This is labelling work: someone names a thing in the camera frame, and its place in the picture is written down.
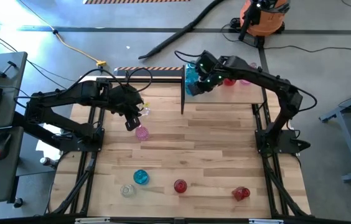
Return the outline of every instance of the red glass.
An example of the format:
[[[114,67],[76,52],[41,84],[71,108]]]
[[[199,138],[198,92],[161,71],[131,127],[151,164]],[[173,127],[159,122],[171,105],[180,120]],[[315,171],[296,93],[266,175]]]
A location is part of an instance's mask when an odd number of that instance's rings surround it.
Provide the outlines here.
[[[187,182],[184,180],[176,180],[174,190],[178,193],[184,193],[187,190]]]
[[[224,85],[226,85],[226,86],[232,86],[233,84],[236,83],[236,80],[230,80],[230,79],[225,78],[223,82],[224,82]]]
[[[246,187],[237,187],[235,190],[232,191],[232,194],[235,197],[235,199],[239,202],[240,200],[243,200],[244,198],[250,196],[250,190]]]

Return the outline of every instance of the blue cup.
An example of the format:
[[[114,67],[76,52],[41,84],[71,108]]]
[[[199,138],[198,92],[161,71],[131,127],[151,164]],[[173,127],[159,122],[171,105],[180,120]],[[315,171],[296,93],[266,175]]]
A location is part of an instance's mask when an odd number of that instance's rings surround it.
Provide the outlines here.
[[[139,185],[146,185],[149,182],[148,173],[145,170],[137,170],[134,173],[134,181]]]

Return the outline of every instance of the black hose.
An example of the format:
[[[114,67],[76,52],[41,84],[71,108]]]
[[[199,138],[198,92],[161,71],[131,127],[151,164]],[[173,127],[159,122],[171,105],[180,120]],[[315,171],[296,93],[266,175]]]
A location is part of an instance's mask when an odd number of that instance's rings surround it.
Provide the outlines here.
[[[151,57],[157,53],[159,53],[162,49],[167,47],[169,44],[176,41],[178,38],[182,37],[184,34],[190,32],[216,5],[220,4],[224,0],[214,0],[210,3],[200,14],[193,20],[191,23],[182,28],[181,31],[176,32],[171,35],[171,37],[167,38],[165,41],[161,42],[158,46],[154,47],[148,54],[139,56],[138,59],[144,59]]]

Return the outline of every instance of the red light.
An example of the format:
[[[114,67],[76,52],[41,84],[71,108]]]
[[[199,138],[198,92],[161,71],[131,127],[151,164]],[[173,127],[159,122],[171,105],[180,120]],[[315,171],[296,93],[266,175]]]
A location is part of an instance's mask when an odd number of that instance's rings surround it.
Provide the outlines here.
[[[178,193],[184,193],[187,190],[187,182],[184,180],[176,180],[176,182],[174,183],[174,190]]]

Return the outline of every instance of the orange vacuum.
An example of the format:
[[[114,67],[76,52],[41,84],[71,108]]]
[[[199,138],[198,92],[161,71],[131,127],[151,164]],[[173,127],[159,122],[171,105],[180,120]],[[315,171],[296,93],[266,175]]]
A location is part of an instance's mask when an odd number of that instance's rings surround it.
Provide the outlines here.
[[[246,0],[240,18],[232,19],[230,25],[240,29],[240,41],[254,41],[251,44],[259,47],[264,44],[264,37],[284,30],[283,19],[289,9],[289,0]]]

